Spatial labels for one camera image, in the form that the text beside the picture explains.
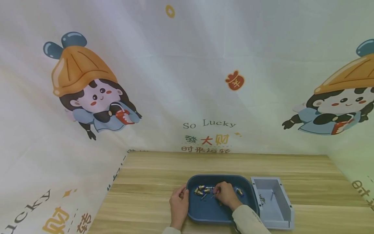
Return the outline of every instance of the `white backdrop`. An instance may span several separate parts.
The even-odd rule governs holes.
[[[374,191],[374,46],[356,51],[374,38],[373,8],[370,0],[1,1],[1,232],[85,232],[130,149],[328,154],[355,188]],[[318,87],[344,91],[316,98],[304,115]],[[333,111],[338,104],[347,111]],[[298,130],[321,113],[331,121],[312,129],[326,136]],[[344,130],[331,135],[328,124],[338,122]],[[370,192],[363,198],[372,205]]]

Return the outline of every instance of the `wooden table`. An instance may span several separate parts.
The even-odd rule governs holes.
[[[89,234],[161,234],[170,224],[171,192],[196,174],[280,177],[295,229],[273,234],[374,233],[374,212],[327,156],[131,152]],[[235,231],[187,219],[182,233]]]

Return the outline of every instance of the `screw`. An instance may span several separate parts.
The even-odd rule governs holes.
[[[205,194],[205,195],[204,195],[200,200],[203,200],[203,198],[204,198],[204,200],[205,200],[206,195],[207,195],[207,194]]]

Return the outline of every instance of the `gray plastic bin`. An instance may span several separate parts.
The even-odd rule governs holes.
[[[294,208],[278,177],[251,177],[260,219],[268,229],[294,229]]]

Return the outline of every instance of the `orange hat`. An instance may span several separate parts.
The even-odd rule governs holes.
[[[316,88],[314,94],[367,87],[374,87],[374,54],[348,63]]]
[[[95,79],[118,83],[116,76],[97,54],[82,46],[69,46],[63,50],[52,71],[53,94],[61,97],[79,92]]]

